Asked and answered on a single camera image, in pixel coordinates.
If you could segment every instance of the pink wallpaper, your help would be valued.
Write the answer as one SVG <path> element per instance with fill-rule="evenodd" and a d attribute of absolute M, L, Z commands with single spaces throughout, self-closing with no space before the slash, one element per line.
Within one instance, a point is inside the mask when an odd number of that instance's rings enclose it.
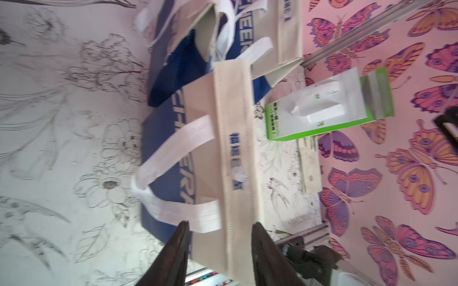
<path fill-rule="evenodd" d="M 396 2 L 307 1 L 304 55 Z M 382 66 L 395 116 L 319 139 L 323 217 L 335 249 L 382 285 L 458 285 L 458 155 L 432 122 L 458 105 L 450 97 L 458 1 L 431 2 L 306 69 L 305 79 Z"/>

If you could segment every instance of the leaf drawing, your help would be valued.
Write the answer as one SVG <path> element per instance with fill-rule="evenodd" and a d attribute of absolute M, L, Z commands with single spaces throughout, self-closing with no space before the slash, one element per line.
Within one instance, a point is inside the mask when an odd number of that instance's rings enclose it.
<path fill-rule="evenodd" d="M 89 129 L 100 125 L 101 119 L 94 115 L 91 110 L 80 110 L 69 119 L 70 132 L 81 139 L 93 139 L 95 135 Z"/>
<path fill-rule="evenodd" d="M 107 234 L 105 225 L 83 232 L 76 248 L 75 263 L 94 257 L 105 248 L 108 239 L 109 235 Z"/>
<path fill-rule="evenodd" d="M 114 218 L 117 219 L 122 226 L 127 227 L 129 223 L 129 208 L 123 204 L 113 204 L 111 207 L 113 211 Z"/>
<path fill-rule="evenodd" d="M 415 264 L 416 266 L 419 266 L 431 273 L 434 273 L 434 270 L 432 269 L 432 267 L 426 262 L 424 261 L 423 259 L 420 259 L 416 256 L 413 256 L 413 255 L 409 255 L 409 254 L 405 254 L 404 255 L 408 261 L 412 262 L 413 264 Z"/>
<path fill-rule="evenodd" d="M 401 265 L 401 270 L 407 276 L 407 278 L 409 278 L 412 281 L 415 281 L 414 275 L 410 270 L 410 266 L 407 264 L 407 261 L 405 261 L 404 258 L 399 259 L 399 265 Z"/>

